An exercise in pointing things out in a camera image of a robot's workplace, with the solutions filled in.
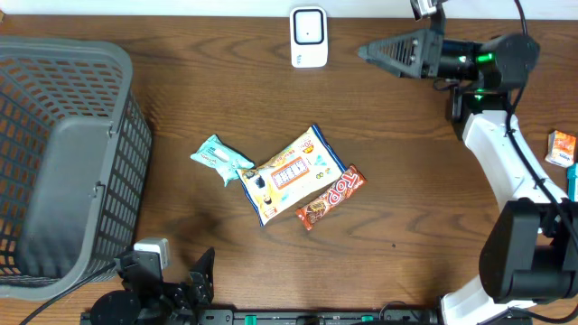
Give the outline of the small orange snack box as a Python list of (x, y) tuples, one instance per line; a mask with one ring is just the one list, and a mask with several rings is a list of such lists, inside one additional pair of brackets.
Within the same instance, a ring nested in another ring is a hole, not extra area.
[(568, 168), (574, 164), (576, 137), (554, 130), (548, 136), (545, 160), (551, 164)]

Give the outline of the red chocolate bar wrapper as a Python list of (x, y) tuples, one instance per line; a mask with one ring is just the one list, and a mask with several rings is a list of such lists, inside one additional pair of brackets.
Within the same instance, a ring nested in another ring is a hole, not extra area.
[(325, 215), (366, 183), (365, 176), (352, 164), (323, 194), (296, 210), (295, 214), (307, 230), (312, 230)]

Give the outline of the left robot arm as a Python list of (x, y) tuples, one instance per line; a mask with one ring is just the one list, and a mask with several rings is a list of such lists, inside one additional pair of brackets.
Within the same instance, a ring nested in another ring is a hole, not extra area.
[(123, 253), (115, 258), (123, 288), (99, 298), (81, 314), (80, 322), (198, 325), (201, 310), (214, 298), (214, 261), (215, 249), (211, 247), (189, 271), (189, 283), (169, 283), (163, 279), (160, 254), (137, 250)]

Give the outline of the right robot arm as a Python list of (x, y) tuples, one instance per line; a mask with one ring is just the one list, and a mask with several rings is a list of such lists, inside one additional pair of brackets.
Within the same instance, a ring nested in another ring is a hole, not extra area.
[(534, 305), (577, 294), (577, 205), (542, 169), (515, 115), (539, 50), (525, 32), (448, 40), (442, 23), (359, 48), (398, 77), (447, 81), (449, 121), (499, 206), (478, 275), (442, 297), (434, 323), (530, 323)]

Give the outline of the light green tissue pack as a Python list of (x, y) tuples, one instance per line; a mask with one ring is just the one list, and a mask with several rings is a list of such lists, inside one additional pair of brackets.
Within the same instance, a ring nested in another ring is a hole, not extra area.
[(214, 169), (224, 181), (224, 186), (239, 178), (237, 170), (255, 166), (243, 154), (223, 144), (217, 135), (210, 136), (190, 158)]

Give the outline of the teal mouthwash bottle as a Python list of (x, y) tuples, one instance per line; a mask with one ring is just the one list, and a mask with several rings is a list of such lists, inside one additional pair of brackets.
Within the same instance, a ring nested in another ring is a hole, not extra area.
[(568, 180), (568, 197), (571, 201), (578, 200), (578, 164), (575, 163), (567, 169), (566, 172)]

